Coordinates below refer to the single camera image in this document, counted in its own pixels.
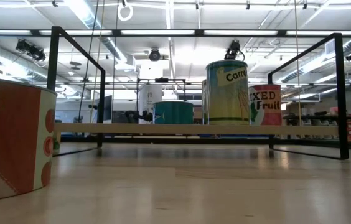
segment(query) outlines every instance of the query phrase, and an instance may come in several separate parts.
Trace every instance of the teal container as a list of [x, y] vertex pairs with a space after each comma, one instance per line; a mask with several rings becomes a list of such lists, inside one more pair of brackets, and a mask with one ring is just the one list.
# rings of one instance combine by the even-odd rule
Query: teal container
[[249, 125], [247, 66], [239, 60], [221, 60], [207, 65], [205, 124]]
[[187, 102], [163, 101], [154, 103], [154, 124], [193, 124], [194, 105]]

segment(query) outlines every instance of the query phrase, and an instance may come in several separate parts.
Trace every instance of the ceiling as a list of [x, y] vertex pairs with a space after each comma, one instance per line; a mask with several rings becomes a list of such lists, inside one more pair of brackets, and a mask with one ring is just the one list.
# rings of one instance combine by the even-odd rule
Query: ceiling
[[[64, 1], [57, 1], [59, 7], [50, 6], [52, 1], [45, 0], [0, 0], [0, 29], [50, 29], [51, 26], [61, 26], [65, 30], [86, 29], [83, 22], [76, 14], [65, 5]], [[305, 1], [297, 1], [297, 22], [295, 20], [294, 1], [292, 0], [251, 0], [250, 10], [246, 10], [246, 1], [237, 0], [174, 0], [171, 6], [171, 21], [166, 22], [166, 0], [129, 0], [128, 4], [134, 4], [133, 16], [128, 21], [121, 21], [117, 16], [117, 1], [105, 1], [108, 6], [101, 6], [103, 0], [98, 1], [98, 17], [104, 10], [102, 26], [105, 29], [315, 29], [315, 30], [351, 30], [351, 1], [326, 1], [307, 0], [308, 8], [302, 9]], [[90, 4], [95, 11], [97, 1], [91, 0]], [[48, 5], [44, 7], [28, 7], [27, 5]], [[47, 69], [49, 58], [50, 39], [47, 37], [27, 37], [29, 42], [44, 49], [47, 60], [39, 65]], [[246, 55], [249, 66], [249, 79], [253, 82], [266, 82], [268, 73], [278, 68], [290, 58], [296, 56], [297, 45], [294, 38], [237, 38]], [[91, 55], [96, 60], [98, 52], [100, 65], [105, 68], [107, 80], [112, 81], [113, 74], [116, 82], [136, 80], [136, 72], [122, 72], [114, 69], [114, 60], [108, 49], [101, 45], [97, 38], [77, 37], [75, 39], [86, 51], [90, 48]], [[147, 53], [152, 48], [159, 49], [163, 55], [170, 54], [169, 39], [167, 37], [118, 37], [113, 39], [120, 51], [131, 54], [136, 58], [136, 65], [149, 63]], [[225, 49], [234, 40], [232, 37], [172, 37], [174, 76], [185, 78], [190, 82], [201, 82], [205, 79], [205, 66], [213, 61], [224, 57]], [[299, 38], [298, 48], [302, 52], [312, 46], [321, 38]], [[0, 47], [15, 55], [17, 37], [0, 37]], [[324, 48], [319, 47], [312, 53], [302, 58], [301, 61], [315, 55]], [[70, 76], [73, 60], [80, 62], [79, 71]], [[58, 81], [80, 82], [86, 74], [87, 60], [73, 49], [72, 46], [61, 39], [58, 56]], [[171, 77], [168, 60], [157, 64], [164, 68], [163, 76]], [[293, 66], [284, 69], [285, 72], [292, 70]], [[323, 77], [332, 73], [332, 66], [328, 66], [318, 72]], [[95, 77], [96, 68], [89, 64], [87, 76]]]

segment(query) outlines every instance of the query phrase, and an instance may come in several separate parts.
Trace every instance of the wooden plank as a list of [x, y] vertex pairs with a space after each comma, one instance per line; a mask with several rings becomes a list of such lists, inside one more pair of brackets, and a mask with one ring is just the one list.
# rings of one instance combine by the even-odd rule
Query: wooden plank
[[336, 126], [243, 126], [178, 124], [72, 124], [56, 123], [58, 132], [114, 134], [300, 134], [338, 135]]

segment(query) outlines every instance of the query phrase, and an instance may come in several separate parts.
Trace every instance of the black metal frame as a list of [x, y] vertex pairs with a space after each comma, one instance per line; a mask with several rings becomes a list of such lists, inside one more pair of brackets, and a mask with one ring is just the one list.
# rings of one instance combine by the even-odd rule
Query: black metal frame
[[[100, 83], [100, 100], [98, 103], [98, 119], [97, 123], [103, 123], [103, 110], [104, 110], [104, 98], [105, 98], [105, 69], [91, 57], [82, 46], [80, 46], [76, 40], [74, 40], [66, 31], [59, 27], [53, 26], [51, 28], [51, 43], [50, 43], [50, 59], [49, 59], [49, 70], [47, 74], [47, 89], [55, 91], [55, 82], [57, 79], [57, 65], [58, 65], [58, 52], [59, 52], [59, 41], [60, 37], [64, 37], [70, 44], [72, 44], [84, 57], [87, 58], [99, 71], [101, 72], [101, 83]], [[98, 133], [98, 147], [102, 147], [103, 133]]]
[[314, 49], [324, 45], [325, 43], [331, 41], [332, 39], [335, 40], [335, 62], [336, 62], [336, 79], [337, 79], [337, 107], [339, 108], [339, 115], [338, 115], [338, 129], [339, 129], [339, 143], [340, 143], [340, 157], [333, 157], [333, 156], [323, 156], [318, 154], [311, 154], [305, 152], [297, 152], [297, 151], [287, 151], [282, 149], [275, 149], [274, 148], [274, 136], [269, 137], [269, 148], [274, 151], [281, 151], [281, 152], [290, 152], [308, 156], [317, 156], [317, 157], [324, 157], [329, 159], [348, 159], [349, 158], [349, 141], [347, 138], [347, 115], [346, 115], [346, 102], [345, 102], [345, 73], [344, 73], [344, 55], [343, 55], [343, 35], [341, 33], [333, 33], [330, 36], [324, 38], [320, 42], [314, 44], [307, 50], [303, 51], [299, 55], [295, 56], [285, 64], [281, 65], [279, 68], [273, 70], [268, 74], [268, 84], [273, 84], [273, 75], [276, 72], [286, 68], [288, 65], [292, 64], [293, 62], [299, 60], [301, 57], [305, 56], [309, 52], [313, 51]]
[[160, 79], [160, 78], [157, 78], [157, 79], [150, 79], [150, 78], [137, 78], [137, 111], [139, 111], [139, 96], [138, 96], [138, 93], [139, 93], [139, 83], [141, 81], [155, 81], [156, 83], [168, 83], [169, 81], [170, 82], [175, 82], [177, 83], [177, 81], [182, 81], [184, 82], [184, 101], [187, 101], [187, 80], [185, 78], [176, 78], [176, 79], [170, 79], [170, 78], [165, 78], [165, 79]]
[[[47, 31], [45, 29], [0, 29], [2, 31], [15, 31], [15, 30], [21, 30], [21, 31], [29, 31], [30, 34], [0, 34], [0, 37], [50, 37], [50, 34], [46, 34]], [[268, 29], [268, 31], [276, 31], [276, 34], [273, 35], [224, 35], [224, 34], [218, 34], [218, 35], [208, 35], [205, 34], [205, 30], [210, 30], [210, 31], [257, 31], [257, 32], [263, 32], [266, 30], [262, 29], [172, 29], [172, 30], [192, 30], [194, 31], [193, 34], [166, 34], [166, 35], [158, 35], [158, 34], [146, 34], [146, 35], [136, 35], [136, 34], [122, 34], [122, 31], [128, 31], [128, 30], [156, 30], [156, 31], [169, 31], [166, 29], [103, 29], [103, 32], [111, 32], [111, 34], [93, 34], [93, 35], [88, 35], [88, 34], [73, 34], [70, 35], [71, 37], [286, 37], [286, 38], [296, 38], [296, 35], [287, 35], [288, 31], [295, 32], [295, 30], [286, 30], [286, 29]], [[85, 29], [72, 29], [72, 30], [66, 30], [66, 31], [86, 31]], [[299, 31], [313, 31], [313, 32], [323, 32], [323, 31], [329, 31], [329, 32], [343, 32], [343, 31], [351, 31], [351, 30], [314, 30], [314, 29], [307, 29], [307, 30], [299, 30]], [[327, 37], [327, 35], [299, 35], [299, 37], [302, 38], [324, 38]], [[351, 38], [351, 35], [345, 35], [344, 37]]]

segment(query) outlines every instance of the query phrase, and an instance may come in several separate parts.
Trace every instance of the wooden floor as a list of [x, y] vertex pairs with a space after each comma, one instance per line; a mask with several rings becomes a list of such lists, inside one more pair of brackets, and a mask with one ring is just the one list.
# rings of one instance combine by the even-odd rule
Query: wooden floor
[[49, 187], [0, 200], [0, 223], [351, 223], [351, 159], [270, 155], [266, 146], [107, 144], [53, 158]]

